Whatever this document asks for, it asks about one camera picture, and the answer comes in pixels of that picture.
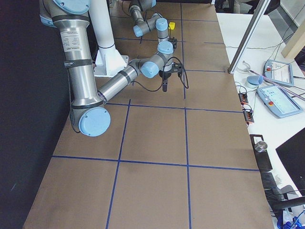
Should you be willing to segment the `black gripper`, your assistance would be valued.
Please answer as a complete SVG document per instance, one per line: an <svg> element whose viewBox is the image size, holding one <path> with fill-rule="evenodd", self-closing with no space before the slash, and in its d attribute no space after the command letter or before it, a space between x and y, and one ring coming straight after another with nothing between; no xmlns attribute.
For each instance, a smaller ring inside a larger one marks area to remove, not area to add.
<svg viewBox="0 0 305 229"><path fill-rule="evenodd" d="M176 39L170 39L170 43L173 45L173 50L176 50L176 48L177 48L177 40Z"/></svg>
<svg viewBox="0 0 305 229"><path fill-rule="evenodd" d="M171 71L159 71L159 76L163 79L162 82L162 90L163 92L167 92L168 87L168 78L172 75Z"/></svg>

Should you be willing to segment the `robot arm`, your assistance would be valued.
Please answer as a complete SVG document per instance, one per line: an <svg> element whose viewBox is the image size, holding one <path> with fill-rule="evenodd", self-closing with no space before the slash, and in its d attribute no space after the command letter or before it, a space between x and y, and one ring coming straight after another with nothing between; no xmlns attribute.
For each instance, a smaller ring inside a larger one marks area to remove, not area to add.
<svg viewBox="0 0 305 229"><path fill-rule="evenodd" d="M173 50L177 47L177 40L171 38L168 21L159 13L154 13L150 19L144 19L142 12L148 11L156 5L155 0L132 0L129 4L129 13L134 20L133 31L136 37L157 30L158 42L169 41Z"/></svg>
<svg viewBox="0 0 305 229"><path fill-rule="evenodd" d="M64 66L72 85L70 119L74 131L95 137L111 123L105 104L139 75L167 78L172 69L173 44L168 22L159 14L144 20L142 12L154 7L153 0L133 0L129 13L137 37L156 30L157 52L150 58L129 60L115 47L107 3L104 0L42 0L40 18L60 32Z"/></svg>

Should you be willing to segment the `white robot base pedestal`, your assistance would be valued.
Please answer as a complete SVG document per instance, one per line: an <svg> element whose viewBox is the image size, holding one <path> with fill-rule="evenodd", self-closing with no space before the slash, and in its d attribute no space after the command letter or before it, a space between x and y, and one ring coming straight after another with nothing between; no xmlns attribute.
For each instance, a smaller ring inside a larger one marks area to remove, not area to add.
<svg viewBox="0 0 305 229"><path fill-rule="evenodd" d="M129 57L121 55L115 47L107 2L105 0L92 0L89 15L99 49L94 75L96 77L113 77L127 66Z"/></svg>

